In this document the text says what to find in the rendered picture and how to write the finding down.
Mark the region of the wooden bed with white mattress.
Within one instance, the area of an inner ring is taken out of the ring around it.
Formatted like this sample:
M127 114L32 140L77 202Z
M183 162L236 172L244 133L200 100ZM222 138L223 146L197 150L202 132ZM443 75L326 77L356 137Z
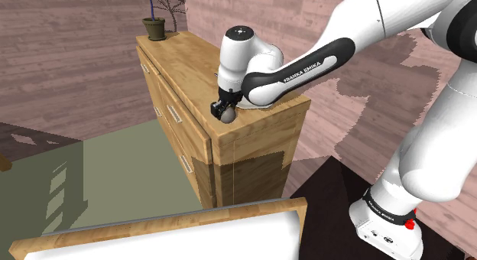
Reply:
M15 260L298 260L305 198L266 200L14 241Z

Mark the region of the olive green rug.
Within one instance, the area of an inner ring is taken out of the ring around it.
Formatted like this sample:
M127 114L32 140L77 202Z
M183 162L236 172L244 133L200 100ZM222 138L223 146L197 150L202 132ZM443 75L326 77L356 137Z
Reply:
M12 132L0 152L0 239L200 208L156 120L84 141Z

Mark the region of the wooden chest of drawers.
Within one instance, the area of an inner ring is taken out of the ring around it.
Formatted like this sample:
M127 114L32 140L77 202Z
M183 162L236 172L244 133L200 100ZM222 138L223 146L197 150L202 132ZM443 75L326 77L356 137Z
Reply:
M202 207L280 198L310 99L291 92L267 109L236 109L235 120L222 123L210 112L218 47L188 31L136 40L157 120Z

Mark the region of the potted plant in dark pot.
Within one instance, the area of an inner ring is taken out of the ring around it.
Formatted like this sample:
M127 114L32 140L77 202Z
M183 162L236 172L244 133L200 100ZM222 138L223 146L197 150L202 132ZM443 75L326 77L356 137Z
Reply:
M166 29L166 17L171 18L174 26L172 32L177 31L176 14L185 15L187 9L185 7L186 0L148 0L149 16L141 21L145 26L150 41L163 41L167 38L166 33L170 33Z

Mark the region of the grey round ball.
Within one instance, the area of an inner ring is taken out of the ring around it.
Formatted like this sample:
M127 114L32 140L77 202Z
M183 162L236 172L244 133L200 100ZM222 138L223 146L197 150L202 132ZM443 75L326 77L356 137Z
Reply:
M220 121L225 124L232 123L236 118L235 107L228 106L221 114Z

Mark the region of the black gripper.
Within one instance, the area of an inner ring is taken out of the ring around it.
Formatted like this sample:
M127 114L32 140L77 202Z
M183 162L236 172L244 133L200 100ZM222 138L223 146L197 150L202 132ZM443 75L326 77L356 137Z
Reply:
M234 92L233 89L224 90L219 87L219 101L212 102L210 104L210 112L211 114L220 120L222 118L222 114L226 110L226 106L233 105L236 106L238 102L242 100L242 92L239 90Z

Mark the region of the dark robot stand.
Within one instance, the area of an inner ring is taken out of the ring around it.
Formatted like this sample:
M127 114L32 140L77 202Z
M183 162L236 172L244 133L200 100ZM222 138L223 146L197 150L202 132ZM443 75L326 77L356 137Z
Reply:
M361 240L349 218L349 206L369 186L330 157L291 195L307 201L299 260L394 260Z

